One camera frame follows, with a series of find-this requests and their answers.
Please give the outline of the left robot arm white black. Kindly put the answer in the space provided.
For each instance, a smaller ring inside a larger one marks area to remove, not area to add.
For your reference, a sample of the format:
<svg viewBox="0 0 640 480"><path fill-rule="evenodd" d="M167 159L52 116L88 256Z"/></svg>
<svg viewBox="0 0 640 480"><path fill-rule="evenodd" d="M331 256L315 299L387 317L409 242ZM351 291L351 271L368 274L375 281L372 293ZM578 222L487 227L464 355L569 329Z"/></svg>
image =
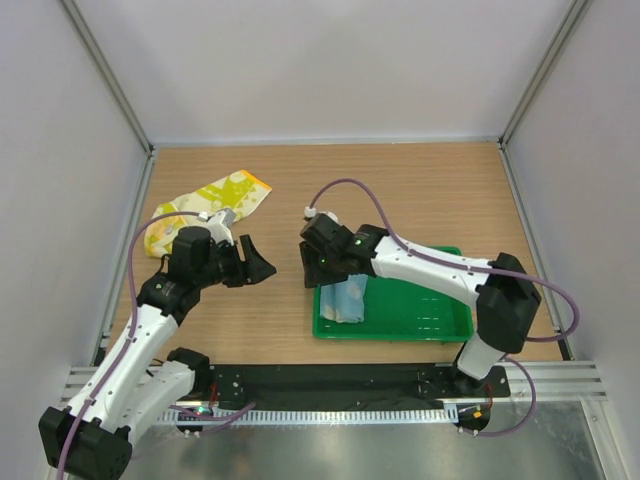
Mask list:
<svg viewBox="0 0 640 480"><path fill-rule="evenodd" d="M41 416L45 456L57 478L120 478L156 418L185 396L204 398L214 384L208 356L189 349L174 350L156 373L147 372L202 291L255 285L275 274L250 236L233 238L231 209L193 216L195 225L178 230L160 269L141 287L129 287L130 319L89 381L64 408Z"/></svg>

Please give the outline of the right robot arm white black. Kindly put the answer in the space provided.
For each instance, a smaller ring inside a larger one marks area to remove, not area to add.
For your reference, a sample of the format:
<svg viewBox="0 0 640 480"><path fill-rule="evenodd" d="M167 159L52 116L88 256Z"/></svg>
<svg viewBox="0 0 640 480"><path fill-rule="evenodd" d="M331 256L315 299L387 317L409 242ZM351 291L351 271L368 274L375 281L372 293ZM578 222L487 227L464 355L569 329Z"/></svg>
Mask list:
<svg viewBox="0 0 640 480"><path fill-rule="evenodd" d="M465 258L369 224L352 232L332 213L313 208L306 209L305 221L299 249L306 288L367 275L434 290L475 310L476 331L460 348L450 372L459 394L476 394L496 362L522 351L541 296L516 257Z"/></svg>

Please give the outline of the blue polka dot towel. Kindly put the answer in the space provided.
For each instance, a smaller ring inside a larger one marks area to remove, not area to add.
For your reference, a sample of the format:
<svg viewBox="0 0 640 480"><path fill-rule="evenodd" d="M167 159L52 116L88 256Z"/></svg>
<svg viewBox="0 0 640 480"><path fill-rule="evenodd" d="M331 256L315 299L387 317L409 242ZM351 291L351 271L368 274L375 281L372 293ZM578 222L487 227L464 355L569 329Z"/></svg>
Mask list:
<svg viewBox="0 0 640 480"><path fill-rule="evenodd" d="M364 320L368 276L351 275L345 281L320 288L319 315L336 323L360 323Z"/></svg>

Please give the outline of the green plastic tray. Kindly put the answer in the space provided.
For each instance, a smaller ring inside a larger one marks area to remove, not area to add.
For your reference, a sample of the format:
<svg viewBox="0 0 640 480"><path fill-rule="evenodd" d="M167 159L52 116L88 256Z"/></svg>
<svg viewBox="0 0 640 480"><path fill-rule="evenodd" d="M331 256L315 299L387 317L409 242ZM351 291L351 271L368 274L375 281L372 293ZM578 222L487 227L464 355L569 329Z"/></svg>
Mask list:
<svg viewBox="0 0 640 480"><path fill-rule="evenodd" d="M474 331L471 309L442 293L401 280L368 277L363 317L338 323L321 311L322 289L314 290L312 331L321 339L465 342Z"/></svg>

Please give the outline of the yellow green printed towel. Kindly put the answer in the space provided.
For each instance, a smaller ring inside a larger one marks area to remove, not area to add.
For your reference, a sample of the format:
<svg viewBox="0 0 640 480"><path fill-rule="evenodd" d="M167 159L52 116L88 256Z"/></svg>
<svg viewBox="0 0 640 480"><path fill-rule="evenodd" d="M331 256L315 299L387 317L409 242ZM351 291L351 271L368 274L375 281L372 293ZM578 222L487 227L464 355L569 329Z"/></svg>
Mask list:
<svg viewBox="0 0 640 480"><path fill-rule="evenodd" d="M238 170L192 192L158 204L152 217L178 211L205 212L211 216L223 208L229 208L235 214L234 222L237 222L251 215L271 191L268 184L247 170ZM195 223L195 216L184 214L154 222L144 233L145 254L154 258L170 254L178 230Z"/></svg>

